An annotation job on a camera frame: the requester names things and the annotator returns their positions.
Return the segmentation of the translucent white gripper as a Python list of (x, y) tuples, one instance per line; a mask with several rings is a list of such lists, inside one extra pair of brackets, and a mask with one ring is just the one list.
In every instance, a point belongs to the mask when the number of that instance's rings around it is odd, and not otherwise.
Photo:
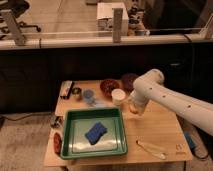
[(145, 96), (140, 95), (135, 90), (133, 90), (128, 97), (128, 104), (134, 104), (138, 110), (138, 115), (142, 116), (145, 112), (146, 106), (149, 99)]

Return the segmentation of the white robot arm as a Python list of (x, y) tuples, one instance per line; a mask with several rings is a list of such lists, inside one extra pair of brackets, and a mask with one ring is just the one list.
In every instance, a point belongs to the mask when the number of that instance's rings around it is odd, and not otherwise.
[(152, 100), (213, 136), (213, 104), (178, 93), (163, 86), (165, 77), (151, 69), (133, 82), (130, 99), (139, 108)]

